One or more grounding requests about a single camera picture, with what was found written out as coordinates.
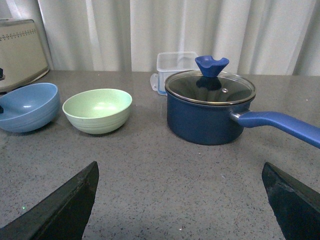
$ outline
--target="curtain fold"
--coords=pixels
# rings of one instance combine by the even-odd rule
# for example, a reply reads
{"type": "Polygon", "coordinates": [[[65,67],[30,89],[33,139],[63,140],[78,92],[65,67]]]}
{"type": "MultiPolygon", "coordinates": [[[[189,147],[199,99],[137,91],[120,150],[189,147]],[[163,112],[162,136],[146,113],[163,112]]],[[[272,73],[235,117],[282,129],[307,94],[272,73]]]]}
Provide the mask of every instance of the curtain fold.
{"type": "Polygon", "coordinates": [[[238,74],[320,76],[320,0],[0,0],[34,19],[56,70],[156,72],[161,52],[228,58],[238,74]]]}

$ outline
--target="cream toaster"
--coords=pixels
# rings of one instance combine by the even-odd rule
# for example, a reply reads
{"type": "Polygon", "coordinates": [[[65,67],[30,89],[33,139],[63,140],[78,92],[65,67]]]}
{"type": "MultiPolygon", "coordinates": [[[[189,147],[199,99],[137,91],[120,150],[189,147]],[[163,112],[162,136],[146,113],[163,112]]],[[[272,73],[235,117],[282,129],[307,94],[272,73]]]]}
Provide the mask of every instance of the cream toaster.
{"type": "Polygon", "coordinates": [[[35,22],[0,19],[0,92],[27,85],[48,71],[35,22]]]}

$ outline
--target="plastic food container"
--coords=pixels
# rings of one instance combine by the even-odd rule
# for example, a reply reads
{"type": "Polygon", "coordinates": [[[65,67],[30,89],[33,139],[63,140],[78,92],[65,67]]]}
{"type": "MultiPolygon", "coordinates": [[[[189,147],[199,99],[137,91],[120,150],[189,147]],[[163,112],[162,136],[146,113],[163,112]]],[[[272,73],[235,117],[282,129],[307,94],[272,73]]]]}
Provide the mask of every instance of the plastic food container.
{"type": "Polygon", "coordinates": [[[156,60],[158,73],[152,74],[150,84],[160,95],[167,95],[165,81],[172,74],[187,70],[199,70],[195,62],[198,55],[194,51],[161,52],[156,60]]]}

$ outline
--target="blue pan handle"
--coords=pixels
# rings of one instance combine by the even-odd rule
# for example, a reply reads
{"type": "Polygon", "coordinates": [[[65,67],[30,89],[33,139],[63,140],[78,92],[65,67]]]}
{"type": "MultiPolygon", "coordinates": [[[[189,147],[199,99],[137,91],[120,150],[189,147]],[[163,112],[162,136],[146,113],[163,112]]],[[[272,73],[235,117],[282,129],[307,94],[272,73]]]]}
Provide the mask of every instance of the blue pan handle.
{"type": "Polygon", "coordinates": [[[274,111],[231,112],[230,118],[246,128],[272,126],[320,149],[320,128],[274,111]]]}

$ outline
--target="pot lid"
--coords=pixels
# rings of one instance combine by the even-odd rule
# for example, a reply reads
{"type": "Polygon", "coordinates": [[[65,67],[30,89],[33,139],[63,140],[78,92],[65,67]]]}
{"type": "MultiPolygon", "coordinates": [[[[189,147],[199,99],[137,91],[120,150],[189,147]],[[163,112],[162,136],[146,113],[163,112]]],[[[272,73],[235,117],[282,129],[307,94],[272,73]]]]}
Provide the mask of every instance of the pot lid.
{"type": "Polygon", "coordinates": [[[253,83],[223,71],[215,77],[198,70],[178,72],[166,79],[165,90],[179,99],[213,106],[240,104],[256,96],[253,83]]]}

